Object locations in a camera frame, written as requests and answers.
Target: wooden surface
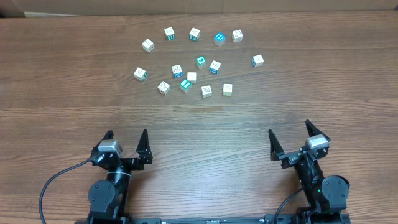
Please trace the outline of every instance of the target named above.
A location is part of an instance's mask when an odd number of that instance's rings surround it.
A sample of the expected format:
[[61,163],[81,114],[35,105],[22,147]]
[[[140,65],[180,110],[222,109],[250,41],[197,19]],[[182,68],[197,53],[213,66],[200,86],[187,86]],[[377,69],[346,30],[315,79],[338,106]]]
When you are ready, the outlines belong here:
[[[166,41],[172,26],[177,39]],[[188,39],[192,27],[199,42]],[[243,42],[231,32],[241,29]],[[222,31],[226,43],[213,36]],[[155,50],[141,42],[150,38]],[[264,66],[254,69],[253,55]],[[221,62],[219,75],[195,58]],[[171,66],[198,73],[188,94]],[[136,80],[136,67],[147,70]],[[165,80],[167,96],[157,91]],[[224,83],[233,96],[221,96]],[[200,87],[211,85],[203,99]],[[58,171],[84,161],[113,129],[125,156],[144,128],[154,163],[132,177],[135,217],[274,213],[299,183],[269,160],[268,129],[286,151],[304,121],[332,138],[325,175],[351,182],[353,223],[397,223],[398,13],[312,12],[0,20],[0,223],[40,223],[38,198]],[[87,164],[54,180],[47,223],[84,220],[88,189],[105,171]],[[305,205],[300,195],[282,213]]]

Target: tabletop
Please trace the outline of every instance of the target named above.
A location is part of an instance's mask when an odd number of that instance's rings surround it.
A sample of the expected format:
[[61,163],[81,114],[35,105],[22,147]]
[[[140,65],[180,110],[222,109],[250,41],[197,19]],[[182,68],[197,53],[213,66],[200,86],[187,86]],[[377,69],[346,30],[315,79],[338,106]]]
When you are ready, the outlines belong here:
[[[175,40],[164,29],[173,27]],[[188,38],[201,30],[198,42]],[[243,41],[231,33],[241,29]],[[222,32],[226,42],[213,38]],[[141,43],[150,39],[147,53]],[[253,68],[261,54],[264,65]],[[221,63],[199,70],[201,55]],[[173,78],[197,72],[188,93]],[[137,67],[147,71],[143,82]],[[398,13],[295,12],[0,20],[0,223],[40,223],[38,199],[57,172],[84,161],[112,129],[136,156],[144,128],[153,164],[132,173],[134,217],[249,217],[275,213],[300,185],[269,159],[268,129],[285,151],[331,137],[319,163],[351,183],[353,223],[397,223]],[[165,81],[167,95],[157,87]],[[233,95],[223,96],[223,84]],[[202,98],[201,86],[213,95]],[[55,179],[47,223],[89,212],[88,189],[105,178],[86,164]],[[282,213],[306,204],[303,195]]]

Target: cube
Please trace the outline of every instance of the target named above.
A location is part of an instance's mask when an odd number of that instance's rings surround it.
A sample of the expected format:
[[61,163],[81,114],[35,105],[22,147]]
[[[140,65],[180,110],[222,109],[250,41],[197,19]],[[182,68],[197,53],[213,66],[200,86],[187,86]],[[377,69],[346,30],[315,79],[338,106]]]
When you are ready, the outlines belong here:
[[253,56],[253,58],[251,59],[251,63],[253,64],[254,68],[257,68],[257,67],[262,66],[262,64],[264,63],[264,60],[262,59],[261,55],[256,55],[256,56]]
[[157,87],[161,94],[166,95],[170,91],[170,85],[165,81],[162,81],[160,85]]
[[191,89],[191,87],[192,87],[192,84],[188,80],[184,80],[180,84],[181,90],[184,91],[185,93],[188,93],[189,89]]
[[212,94],[212,92],[211,92],[211,87],[210,87],[210,86],[203,86],[203,87],[201,88],[201,95],[202,95],[204,98],[211,97],[211,94]]
[[214,74],[218,74],[218,70],[220,69],[221,63],[213,61],[210,65],[210,72]]
[[221,47],[223,43],[225,43],[225,35],[222,33],[218,33],[214,36],[214,43]]
[[243,40],[243,34],[241,30],[232,31],[232,40],[234,43],[240,42]]
[[169,27],[169,28],[164,29],[164,32],[166,33],[167,40],[174,40],[175,39],[175,34],[174,34],[173,27]]
[[174,78],[182,77],[182,68],[181,68],[181,65],[174,65],[174,66],[172,66],[172,71],[173,71]]
[[189,39],[193,41],[198,41],[200,36],[200,30],[196,28],[192,28],[191,32],[189,32]]
[[223,96],[232,96],[232,84],[224,84]]
[[198,57],[198,58],[197,58],[197,67],[198,67],[199,69],[203,69],[203,68],[206,67],[206,66],[207,66],[207,61],[206,61],[205,56],[200,56],[200,57]]
[[155,45],[152,41],[150,41],[149,39],[146,39],[142,43],[142,47],[144,48],[144,50],[146,50],[149,53],[155,48]]
[[197,73],[196,72],[188,72],[187,73],[187,80],[192,84],[196,84],[197,82]]
[[147,72],[142,68],[137,68],[134,72],[134,77],[140,81],[144,81],[147,78]]

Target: black cable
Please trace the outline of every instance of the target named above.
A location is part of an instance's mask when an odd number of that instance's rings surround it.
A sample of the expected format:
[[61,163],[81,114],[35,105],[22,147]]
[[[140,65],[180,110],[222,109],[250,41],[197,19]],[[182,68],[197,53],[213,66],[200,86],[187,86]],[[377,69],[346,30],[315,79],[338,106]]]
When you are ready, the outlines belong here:
[[47,183],[45,183],[45,185],[44,185],[44,187],[43,187],[43,190],[42,190],[42,193],[40,194],[40,198],[39,198],[39,213],[40,213],[40,219],[42,220],[42,223],[43,223],[43,224],[46,224],[46,222],[45,222],[44,216],[43,216],[42,201],[43,201],[43,196],[44,196],[45,189],[47,188],[47,186],[49,185],[49,183],[50,183],[51,181],[53,181],[53,179],[57,178],[59,175],[64,174],[64,173],[66,173],[66,172],[68,172],[68,171],[71,171],[71,170],[73,170],[74,168],[80,167],[80,166],[86,164],[86,163],[89,162],[89,161],[91,161],[91,159],[87,159],[86,161],[84,161],[84,162],[82,162],[82,163],[79,163],[79,164],[77,164],[77,165],[74,165],[73,167],[69,167],[69,168],[67,168],[67,169],[65,169],[65,170],[63,170],[63,171],[61,171],[61,172],[59,172],[58,174],[55,174],[54,176],[52,176],[52,177],[47,181]]
[[282,202],[282,204],[279,206],[278,210],[277,210],[276,213],[275,213],[274,224],[277,224],[277,222],[278,222],[278,215],[279,215],[279,212],[282,210],[283,206],[284,206],[290,199],[294,198],[298,193],[300,193],[302,190],[303,190],[303,188],[301,188],[300,190],[298,190],[298,191],[292,193],[291,196],[289,196],[284,202]]

